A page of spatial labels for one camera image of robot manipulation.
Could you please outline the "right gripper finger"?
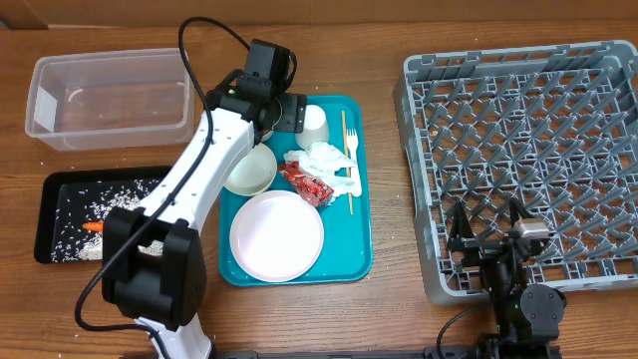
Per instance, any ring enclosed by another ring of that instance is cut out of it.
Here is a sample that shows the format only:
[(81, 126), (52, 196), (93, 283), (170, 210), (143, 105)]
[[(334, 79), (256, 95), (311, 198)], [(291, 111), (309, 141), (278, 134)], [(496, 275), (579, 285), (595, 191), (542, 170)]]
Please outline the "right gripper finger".
[(466, 215), (463, 204), (457, 200), (452, 207), (452, 228), (446, 242), (446, 249), (450, 252), (460, 252), (464, 257), (460, 266), (467, 265), (467, 255), (474, 242), (474, 232)]
[(508, 200), (510, 234), (524, 234), (530, 230), (532, 216), (526, 211), (521, 201), (512, 196)]

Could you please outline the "white napkin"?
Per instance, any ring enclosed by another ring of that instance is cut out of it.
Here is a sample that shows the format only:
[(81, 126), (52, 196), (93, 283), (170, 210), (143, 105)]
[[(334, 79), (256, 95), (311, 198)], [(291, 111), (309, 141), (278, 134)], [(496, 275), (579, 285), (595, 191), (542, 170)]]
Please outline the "white napkin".
[(340, 177), (336, 172), (349, 169), (357, 163), (336, 147), (326, 142), (315, 142), (308, 150), (289, 151), (283, 155), (286, 163), (298, 162), (299, 168), (333, 188), (334, 196), (351, 192), (355, 182)]

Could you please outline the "white bowl with rice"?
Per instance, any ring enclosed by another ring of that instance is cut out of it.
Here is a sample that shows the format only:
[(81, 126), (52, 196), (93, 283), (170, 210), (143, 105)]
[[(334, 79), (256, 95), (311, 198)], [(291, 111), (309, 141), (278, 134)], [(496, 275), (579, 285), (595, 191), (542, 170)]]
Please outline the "white bowl with rice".
[(254, 196), (269, 189), (276, 174), (277, 160), (273, 151), (265, 144), (259, 144), (237, 164), (224, 187), (234, 194)]

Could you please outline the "red snack wrapper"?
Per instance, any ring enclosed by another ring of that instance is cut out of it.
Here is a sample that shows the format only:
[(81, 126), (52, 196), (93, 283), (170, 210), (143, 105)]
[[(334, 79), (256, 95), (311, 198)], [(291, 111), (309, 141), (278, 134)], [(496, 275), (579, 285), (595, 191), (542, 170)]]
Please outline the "red snack wrapper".
[(278, 167), (279, 173), (290, 182), (295, 191), (314, 207), (327, 206), (334, 190), (322, 180), (307, 174), (298, 162), (285, 163)]

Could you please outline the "orange carrot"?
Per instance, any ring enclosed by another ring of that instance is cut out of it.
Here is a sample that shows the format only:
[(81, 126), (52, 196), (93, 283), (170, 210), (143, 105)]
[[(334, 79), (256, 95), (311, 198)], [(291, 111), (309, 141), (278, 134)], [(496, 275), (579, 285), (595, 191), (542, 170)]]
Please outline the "orange carrot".
[(102, 221), (91, 221), (83, 224), (83, 229), (91, 232), (103, 232), (104, 223)]

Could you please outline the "white bowl with peanuts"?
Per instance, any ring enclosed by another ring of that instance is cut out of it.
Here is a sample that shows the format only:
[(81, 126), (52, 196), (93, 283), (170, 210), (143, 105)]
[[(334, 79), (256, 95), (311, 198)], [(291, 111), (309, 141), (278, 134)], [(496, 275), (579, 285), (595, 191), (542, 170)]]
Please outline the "white bowl with peanuts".
[(262, 138), (261, 138), (261, 142), (264, 143), (267, 140), (269, 140), (272, 136), (273, 136), (274, 132), (273, 131), (267, 131), (263, 134)]

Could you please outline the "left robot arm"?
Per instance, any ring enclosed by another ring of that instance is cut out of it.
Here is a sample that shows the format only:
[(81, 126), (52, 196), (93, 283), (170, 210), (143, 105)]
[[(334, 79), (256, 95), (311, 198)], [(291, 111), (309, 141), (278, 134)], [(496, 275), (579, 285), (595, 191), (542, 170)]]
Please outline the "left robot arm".
[(203, 225), (264, 131), (302, 130), (307, 98), (234, 70), (203, 103), (196, 134), (158, 186), (104, 220), (103, 298), (147, 332), (161, 358), (214, 357), (197, 316), (207, 283)]

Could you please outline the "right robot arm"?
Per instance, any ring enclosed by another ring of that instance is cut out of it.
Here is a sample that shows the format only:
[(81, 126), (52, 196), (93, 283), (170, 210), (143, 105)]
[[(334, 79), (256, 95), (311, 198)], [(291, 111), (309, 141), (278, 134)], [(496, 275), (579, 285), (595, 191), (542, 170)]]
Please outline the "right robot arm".
[(545, 284), (529, 284), (523, 264), (541, 254), (550, 240), (545, 222), (515, 197), (508, 200), (510, 230), (499, 241), (479, 240), (463, 204), (453, 206), (447, 249), (464, 255), (463, 267), (479, 269), (479, 279), (493, 308), (496, 331), (482, 334), (473, 346), (457, 349), (459, 358), (559, 358), (550, 343), (559, 336), (567, 305), (564, 294)]

